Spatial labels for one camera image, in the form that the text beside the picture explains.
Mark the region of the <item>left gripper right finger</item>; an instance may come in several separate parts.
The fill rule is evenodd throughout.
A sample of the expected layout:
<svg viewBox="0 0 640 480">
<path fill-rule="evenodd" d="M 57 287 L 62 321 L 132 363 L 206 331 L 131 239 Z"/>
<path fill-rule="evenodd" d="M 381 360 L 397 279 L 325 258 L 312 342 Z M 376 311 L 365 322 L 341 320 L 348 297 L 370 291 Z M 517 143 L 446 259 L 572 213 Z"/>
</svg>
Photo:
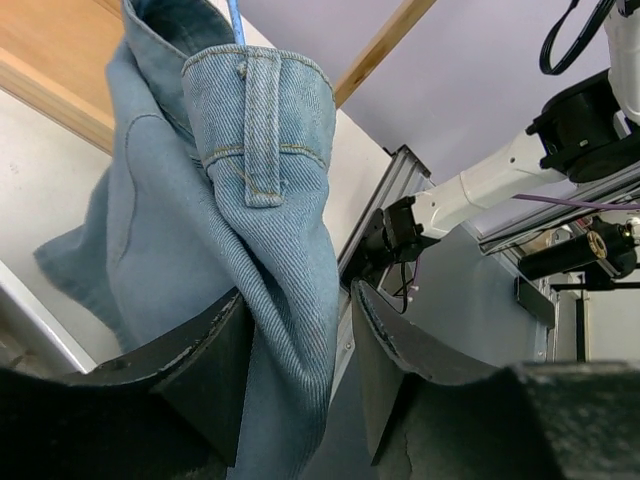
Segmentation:
<svg viewBox="0 0 640 480">
<path fill-rule="evenodd" d="M 635 479 L 639 366 L 496 368 L 351 287 L 368 451 L 382 479 Z"/>
</svg>

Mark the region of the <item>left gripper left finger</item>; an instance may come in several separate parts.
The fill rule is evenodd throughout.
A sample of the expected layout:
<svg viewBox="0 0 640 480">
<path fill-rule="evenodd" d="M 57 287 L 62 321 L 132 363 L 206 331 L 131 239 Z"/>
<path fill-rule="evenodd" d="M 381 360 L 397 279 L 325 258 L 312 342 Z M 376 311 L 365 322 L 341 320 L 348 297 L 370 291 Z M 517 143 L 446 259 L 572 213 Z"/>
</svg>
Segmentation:
<svg viewBox="0 0 640 480">
<path fill-rule="evenodd" d="M 5 479 L 222 479 L 238 451 L 253 319 L 230 292 L 93 371 L 1 372 Z"/>
</svg>

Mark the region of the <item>light blue denim skirt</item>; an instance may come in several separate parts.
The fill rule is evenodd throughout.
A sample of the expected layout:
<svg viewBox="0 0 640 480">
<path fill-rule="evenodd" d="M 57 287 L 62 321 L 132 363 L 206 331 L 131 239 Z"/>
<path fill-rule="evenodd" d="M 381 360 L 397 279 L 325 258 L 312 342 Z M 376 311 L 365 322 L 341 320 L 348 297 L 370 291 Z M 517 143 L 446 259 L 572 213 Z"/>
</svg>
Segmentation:
<svg viewBox="0 0 640 480">
<path fill-rule="evenodd" d="M 297 479 L 324 434 L 339 309 L 323 221 L 336 111 L 291 51 L 206 1 L 125 1 L 113 157 L 81 226 L 35 251 L 124 350 L 237 289 L 256 322 L 234 479 Z"/>
</svg>

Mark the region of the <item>blue wire hanger back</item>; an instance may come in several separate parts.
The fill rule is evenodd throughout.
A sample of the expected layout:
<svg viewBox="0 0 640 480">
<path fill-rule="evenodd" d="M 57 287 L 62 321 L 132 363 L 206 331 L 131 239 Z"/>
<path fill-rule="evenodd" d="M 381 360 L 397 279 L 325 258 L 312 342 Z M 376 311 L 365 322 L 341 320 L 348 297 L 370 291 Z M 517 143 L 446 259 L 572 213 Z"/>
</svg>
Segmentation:
<svg viewBox="0 0 640 480">
<path fill-rule="evenodd" d="M 234 35 L 234 42 L 244 46 L 246 44 L 242 15 L 239 10 L 238 0 L 227 0 L 227 8 L 230 15 L 230 22 Z"/>
</svg>

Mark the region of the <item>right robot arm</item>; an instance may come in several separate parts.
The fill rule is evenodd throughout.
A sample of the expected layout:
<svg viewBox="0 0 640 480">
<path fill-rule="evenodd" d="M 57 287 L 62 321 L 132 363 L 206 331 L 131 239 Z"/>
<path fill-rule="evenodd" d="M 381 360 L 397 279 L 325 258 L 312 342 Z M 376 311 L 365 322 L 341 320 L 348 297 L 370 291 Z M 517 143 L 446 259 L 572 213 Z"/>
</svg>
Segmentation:
<svg viewBox="0 0 640 480">
<path fill-rule="evenodd" d="M 456 177 L 397 200 L 374 216 L 354 257 L 365 271 L 412 262 L 461 223 L 495 205 L 565 179 L 589 183 L 639 160 L 639 4 L 600 1 L 558 61 L 558 20 L 539 54 L 539 69 L 564 73 L 599 29 L 610 67 L 551 98 L 510 143 Z"/>
</svg>

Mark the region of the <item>wooden clothes rack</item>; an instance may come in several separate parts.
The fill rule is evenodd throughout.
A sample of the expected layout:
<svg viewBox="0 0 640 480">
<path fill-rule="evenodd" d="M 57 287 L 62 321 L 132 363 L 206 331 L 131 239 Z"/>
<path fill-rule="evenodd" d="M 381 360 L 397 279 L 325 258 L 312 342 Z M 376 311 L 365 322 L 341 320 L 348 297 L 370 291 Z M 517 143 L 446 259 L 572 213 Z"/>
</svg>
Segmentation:
<svg viewBox="0 0 640 480">
<path fill-rule="evenodd" d="M 117 1 L 4 1 L 1 87 L 109 153 L 104 67 L 122 33 Z"/>
</svg>

